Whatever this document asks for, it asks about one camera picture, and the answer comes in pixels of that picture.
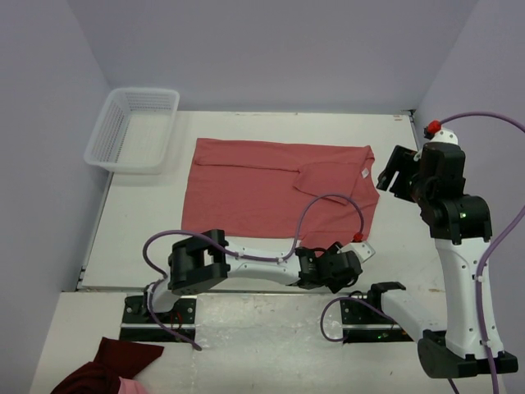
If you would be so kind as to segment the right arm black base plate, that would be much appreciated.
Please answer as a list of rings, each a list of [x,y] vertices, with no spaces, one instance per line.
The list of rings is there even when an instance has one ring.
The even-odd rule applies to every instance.
[[[340,312],[345,344],[413,342],[399,325],[368,308],[366,298],[342,300]]]

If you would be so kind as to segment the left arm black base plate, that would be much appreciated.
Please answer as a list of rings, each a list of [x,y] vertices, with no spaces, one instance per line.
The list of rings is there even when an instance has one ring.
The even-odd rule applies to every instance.
[[[168,312],[156,313],[157,319],[166,328],[194,341],[197,299],[180,298]],[[130,295],[124,300],[119,340],[132,342],[182,343],[163,330],[149,313],[143,295]]]

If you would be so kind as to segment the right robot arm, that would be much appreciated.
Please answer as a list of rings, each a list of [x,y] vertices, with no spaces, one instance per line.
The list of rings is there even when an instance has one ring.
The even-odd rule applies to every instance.
[[[455,144],[429,143],[421,153],[396,146],[378,177],[377,189],[414,202],[428,225],[441,262],[447,319],[438,323],[398,282],[381,282],[367,293],[374,322],[393,319],[417,343],[430,378],[470,378],[518,371],[504,349],[491,302],[484,253],[491,245],[491,214],[480,196],[464,192],[464,151]]]

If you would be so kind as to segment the salmon red t-shirt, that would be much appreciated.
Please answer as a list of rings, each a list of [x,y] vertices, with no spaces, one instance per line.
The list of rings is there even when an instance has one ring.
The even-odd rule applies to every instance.
[[[370,146],[199,139],[181,226],[292,238],[307,248],[367,238],[379,194]]]

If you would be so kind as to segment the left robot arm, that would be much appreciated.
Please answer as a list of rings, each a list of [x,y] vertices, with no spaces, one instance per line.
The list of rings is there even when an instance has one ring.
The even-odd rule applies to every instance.
[[[149,258],[148,249],[154,241],[171,235],[184,239],[172,245],[166,272]],[[355,284],[373,252],[364,242],[347,246],[336,242],[327,249],[295,246],[276,255],[231,244],[223,230],[214,229],[204,233],[161,231],[146,240],[142,255],[161,278],[144,288],[141,312],[160,323],[182,296],[204,293],[229,278],[263,280],[304,290],[325,287],[335,294]]]

